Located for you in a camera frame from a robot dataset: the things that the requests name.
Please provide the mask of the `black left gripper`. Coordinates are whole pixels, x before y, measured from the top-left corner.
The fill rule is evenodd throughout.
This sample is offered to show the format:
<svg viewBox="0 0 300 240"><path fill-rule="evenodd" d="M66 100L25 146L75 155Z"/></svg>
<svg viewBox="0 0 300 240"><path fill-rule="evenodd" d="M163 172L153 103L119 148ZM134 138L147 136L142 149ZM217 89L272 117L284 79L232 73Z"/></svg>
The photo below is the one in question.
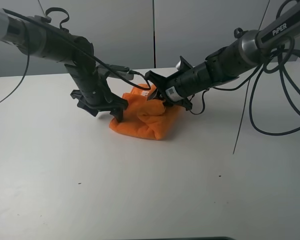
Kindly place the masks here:
<svg viewBox="0 0 300 240"><path fill-rule="evenodd" d="M69 64L64 66L77 86L70 96L78 100L78 108L85 110L93 117L96 117L100 111L109 112L118 123L123 120L124 111L129 105L126 99L110 93L110 102L108 102L98 75L94 76L83 67Z"/></svg>

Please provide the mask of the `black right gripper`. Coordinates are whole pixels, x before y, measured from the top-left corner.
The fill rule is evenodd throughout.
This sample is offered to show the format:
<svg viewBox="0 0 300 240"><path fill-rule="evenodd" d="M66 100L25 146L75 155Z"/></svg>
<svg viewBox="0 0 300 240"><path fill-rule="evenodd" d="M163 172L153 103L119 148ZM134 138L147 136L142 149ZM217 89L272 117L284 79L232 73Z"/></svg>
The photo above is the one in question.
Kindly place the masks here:
<svg viewBox="0 0 300 240"><path fill-rule="evenodd" d="M164 100L165 107L179 106L186 111L192 110L192 103L187 97L213 87L216 80L213 71L217 63L217 60L209 59L186 72L177 71L169 77L151 70L146 72L145 79L155 86L147 99Z"/></svg>

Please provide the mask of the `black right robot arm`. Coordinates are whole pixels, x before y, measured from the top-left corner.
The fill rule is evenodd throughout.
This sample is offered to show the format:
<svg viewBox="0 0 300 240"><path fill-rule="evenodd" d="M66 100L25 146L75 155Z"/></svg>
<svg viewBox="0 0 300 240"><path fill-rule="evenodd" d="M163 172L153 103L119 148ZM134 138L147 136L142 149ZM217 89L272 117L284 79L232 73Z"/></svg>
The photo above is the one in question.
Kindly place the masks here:
<svg viewBox="0 0 300 240"><path fill-rule="evenodd" d="M290 47L295 45L295 38L300 36L300 0L263 30L237 28L234 36L235 42L210 54L195 67L181 57L177 72L164 77L148 71L145 79L155 85L157 96L168 104L191 110L188 97L229 83L266 63L271 51L285 42L290 42Z"/></svg>

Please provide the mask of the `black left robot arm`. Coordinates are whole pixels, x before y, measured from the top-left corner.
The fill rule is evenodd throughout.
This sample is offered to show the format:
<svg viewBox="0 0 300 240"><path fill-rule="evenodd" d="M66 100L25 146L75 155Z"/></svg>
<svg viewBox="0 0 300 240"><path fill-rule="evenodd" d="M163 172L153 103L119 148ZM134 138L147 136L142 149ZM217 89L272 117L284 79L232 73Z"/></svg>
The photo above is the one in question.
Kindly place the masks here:
<svg viewBox="0 0 300 240"><path fill-rule="evenodd" d="M70 95L78 100L78 108L92 116L109 112L122 121L128 102L112 93L107 78L124 77L95 57L94 46L86 38L50 25L48 18L26 17L0 8L0 41L16 46L28 57L62 63L77 86Z"/></svg>

